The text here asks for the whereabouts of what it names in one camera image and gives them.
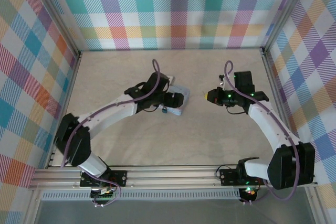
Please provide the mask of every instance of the purple cable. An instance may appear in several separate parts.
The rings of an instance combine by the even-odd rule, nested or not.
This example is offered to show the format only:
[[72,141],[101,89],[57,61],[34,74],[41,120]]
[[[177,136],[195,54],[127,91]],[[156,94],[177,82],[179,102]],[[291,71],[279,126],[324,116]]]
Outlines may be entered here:
[[227,66],[228,64],[231,64],[231,70],[230,72],[232,71],[233,69],[233,63],[232,61],[228,60],[226,63],[225,63],[225,66],[224,66],[224,76],[225,76],[225,79],[227,81],[227,83],[230,85],[230,87],[236,91],[238,94],[240,94],[242,97],[245,97],[247,99],[250,99],[251,101],[254,101],[257,105],[259,105],[260,107],[262,107],[268,114],[270,114],[270,116],[274,119],[274,121],[277,123],[277,125],[280,127],[280,129],[282,130],[282,132],[284,133],[284,135],[286,136],[287,140],[290,142],[291,146],[293,147],[293,150],[294,150],[294,156],[295,156],[295,160],[296,160],[296,172],[295,172],[295,180],[294,180],[294,185],[293,185],[293,189],[292,191],[290,192],[290,194],[286,197],[286,198],[281,198],[279,197],[278,195],[276,195],[272,188],[267,184],[267,181],[266,180],[263,180],[264,181],[264,184],[265,186],[270,190],[270,193],[276,197],[277,199],[279,200],[288,200],[290,199],[295,191],[296,191],[296,188],[298,187],[298,183],[299,183],[299,176],[300,176],[300,160],[299,160],[299,153],[298,153],[298,150],[296,149],[296,146],[295,146],[295,143],[293,142],[292,138],[290,137],[289,133],[287,132],[287,130],[284,128],[284,126],[281,124],[281,122],[277,119],[277,117],[265,106],[263,105],[261,102],[257,101],[256,99],[240,92],[238,89],[236,89],[235,86],[233,86],[233,84],[230,82],[229,78],[228,78],[228,73],[227,73]]
[[105,110],[107,110],[107,109],[109,109],[111,107],[119,106],[119,105],[123,105],[123,104],[127,104],[127,103],[131,103],[131,102],[138,102],[140,100],[143,100],[143,99],[149,97],[156,90],[156,88],[158,87],[159,82],[160,82],[160,66],[159,66],[159,63],[157,62],[157,60],[155,60],[155,59],[152,60],[152,64],[153,64],[153,68],[154,68],[155,72],[158,75],[158,78],[156,79],[156,83],[154,85],[154,88],[149,93],[147,93],[147,94],[145,94],[145,95],[143,95],[141,97],[138,97],[138,98],[135,98],[135,99],[132,99],[132,100],[129,100],[129,101],[122,101],[122,102],[118,102],[118,103],[109,104],[109,105],[107,105],[105,107],[102,107],[100,110],[97,110],[95,113],[91,114],[89,117],[87,117],[83,121],[81,121],[75,127],[75,129],[72,131],[72,133],[69,136],[67,145],[65,146],[65,149],[64,149],[64,154],[63,154],[63,160],[62,160],[62,163],[61,163],[61,168],[63,168],[65,166],[65,163],[66,163],[66,160],[67,160],[67,157],[68,157],[68,152],[69,152],[69,149],[70,149],[70,144],[71,144],[71,141],[72,141],[73,137],[75,136],[75,133],[89,119],[92,119],[94,116],[98,115],[99,113],[101,113],[101,112],[103,112],[103,111],[105,111]]
[[96,176],[94,176],[94,175],[92,175],[92,174],[89,174],[88,172],[86,172],[86,174],[89,175],[91,178],[94,178],[94,179],[96,179],[96,180],[99,180],[99,181],[102,181],[102,182],[105,182],[105,183],[109,183],[109,184],[111,184],[111,185],[116,186],[116,187],[119,189],[119,193],[115,196],[115,198],[112,199],[112,200],[110,200],[110,201],[108,201],[108,202],[107,202],[106,204],[104,204],[104,205],[102,205],[102,204],[98,204],[98,203],[96,202],[96,198],[94,198],[94,199],[93,199],[93,203],[94,203],[95,206],[97,206],[97,207],[105,207],[105,206],[108,206],[109,204],[112,204],[113,202],[115,202],[115,201],[120,197],[120,195],[121,195],[121,187],[120,187],[117,183],[114,183],[114,182],[112,182],[112,181],[105,180],[105,179],[102,179],[102,178],[98,178],[98,177],[96,177]]

